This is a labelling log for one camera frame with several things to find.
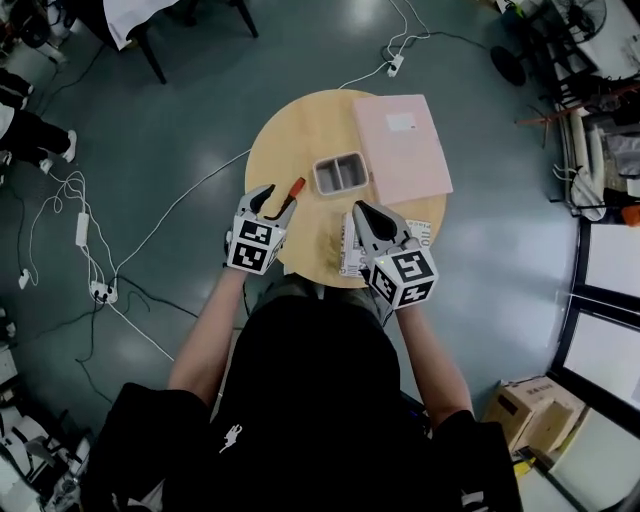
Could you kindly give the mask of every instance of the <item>round wooden table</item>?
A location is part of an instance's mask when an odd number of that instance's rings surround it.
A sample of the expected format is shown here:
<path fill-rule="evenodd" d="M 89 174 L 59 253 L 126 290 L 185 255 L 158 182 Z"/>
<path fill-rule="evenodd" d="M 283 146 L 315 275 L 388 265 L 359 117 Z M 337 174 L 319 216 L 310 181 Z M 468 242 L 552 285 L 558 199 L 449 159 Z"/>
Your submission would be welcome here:
<path fill-rule="evenodd" d="M 362 278 L 343 277 L 340 270 L 342 219 L 358 199 L 376 202 L 373 184 L 336 196 L 321 196 L 313 164 L 351 151 L 362 152 L 353 115 L 353 100 L 372 94 L 332 90 L 309 94 L 280 109 L 264 125 L 251 148 L 245 174 L 245 191 L 276 185 L 260 215 L 275 215 L 294 182 L 307 180 L 298 195 L 278 259 L 291 272 L 336 288 L 363 288 Z M 398 203 L 391 208 L 406 219 L 431 222 L 431 242 L 442 225 L 446 195 Z"/>

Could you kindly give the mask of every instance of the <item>black and white marker cube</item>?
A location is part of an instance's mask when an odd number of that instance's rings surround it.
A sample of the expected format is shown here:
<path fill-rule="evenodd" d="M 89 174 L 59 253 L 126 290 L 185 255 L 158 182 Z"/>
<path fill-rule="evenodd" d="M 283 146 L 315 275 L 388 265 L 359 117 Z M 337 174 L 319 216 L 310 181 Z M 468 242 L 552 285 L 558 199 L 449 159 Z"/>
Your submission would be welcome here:
<path fill-rule="evenodd" d="M 438 280 L 438 271 L 427 247 L 380 256 L 373 263 L 369 285 L 393 309 L 427 300 Z"/>
<path fill-rule="evenodd" d="M 259 220 L 233 218 L 227 265 L 254 274 L 264 274 L 284 244 L 286 231 Z"/>

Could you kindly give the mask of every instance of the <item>power strip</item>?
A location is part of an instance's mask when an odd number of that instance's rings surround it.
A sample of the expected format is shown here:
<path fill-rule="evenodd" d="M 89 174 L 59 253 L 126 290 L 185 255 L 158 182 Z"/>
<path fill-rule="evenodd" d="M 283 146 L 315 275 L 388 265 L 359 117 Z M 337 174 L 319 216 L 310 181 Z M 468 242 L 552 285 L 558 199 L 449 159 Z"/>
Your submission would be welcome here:
<path fill-rule="evenodd" d="M 389 69 L 387 69 L 387 75 L 389 76 L 389 78 L 395 78 L 395 76 L 398 74 L 398 71 L 400 71 L 400 66 L 402 66 L 403 62 L 404 57 L 402 55 L 396 55 L 393 58 L 391 64 L 389 65 Z"/>
<path fill-rule="evenodd" d="M 115 286 L 109 286 L 98 281 L 91 281 L 91 296 L 98 304 L 114 304 L 118 301 L 118 290 Z"/>

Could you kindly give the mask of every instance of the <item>black table leg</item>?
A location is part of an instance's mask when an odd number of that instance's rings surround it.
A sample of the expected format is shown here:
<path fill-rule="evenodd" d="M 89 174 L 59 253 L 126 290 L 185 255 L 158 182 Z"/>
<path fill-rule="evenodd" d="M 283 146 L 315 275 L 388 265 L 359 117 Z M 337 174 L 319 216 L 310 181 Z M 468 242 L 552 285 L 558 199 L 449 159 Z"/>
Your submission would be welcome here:
<path fill-rule="evenodd" d="M 153 68 L 153 71 L 156 73 L 158 80 L 160 80 L 160 83 L 162 85 L 166 84 L 167 79 L 164 77 L 162 68 L 160 67 L 160 64 L 158 64 L 158 61 L 156 60 L 156 56 L 153 54 L 153 51 L 151 50 L 151 46 L 149 45 L 146 28 L 142 26 L 138 26 L 131 31 L 131 35 L 135 37 L 136 40 L 138 41 L 138 44 L 140 45 L 140 48 L 142 48 L 142 52 L 144 53 L 144 56 L 147 58 L 147 61 L 149 61 L 149 64 L 151 64 L 151 67 Z"/>
<path fill-rule="evenodd" d="M 234 0 L 232 2 L 232 5 L 235 5 L 240 11 L 240 15 L 242 16 L 242 19 L 249 27 L 249 30 L 251 30 L 251 35 L 253 37 L 258 37 L 258 30 L 256 29 L 256 26 L 253 24 L 253 20 L 251 19 L 251 14 L 249 14 L 249 9 L 247 9 L 247 4 L 244 3 L 244 0 Z"/>

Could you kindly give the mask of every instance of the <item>black pants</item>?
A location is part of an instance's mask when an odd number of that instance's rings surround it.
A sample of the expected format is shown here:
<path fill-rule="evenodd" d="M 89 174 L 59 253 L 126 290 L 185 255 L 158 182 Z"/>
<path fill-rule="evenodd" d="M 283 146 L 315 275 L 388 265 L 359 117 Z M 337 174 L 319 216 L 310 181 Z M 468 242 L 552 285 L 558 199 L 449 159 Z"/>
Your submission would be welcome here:
<path fill-rule="evenodd" d="M 18 160 L 35 166 L 47 158 L 47 152 L 62 154 L 71 145 L 64 130 L 45 123 L 37 115 L 16 110 L 7 133 L 0 139 L 0 149 L 11 151 Z"/>
<path fill-rule="evenodd" d="M 6 69 L 0 68 L 0 85 L 4 87 L 4 89 L 0 89 L 0 103 L 3 103 L 7 107 L 20 110 L 20 107 L 22 107 L 22 99 L 29 94 L 31 84 L 18 75 L 14 75 Z M 6 89 L 15 91 L 15 94 L 12 94 Z"/>

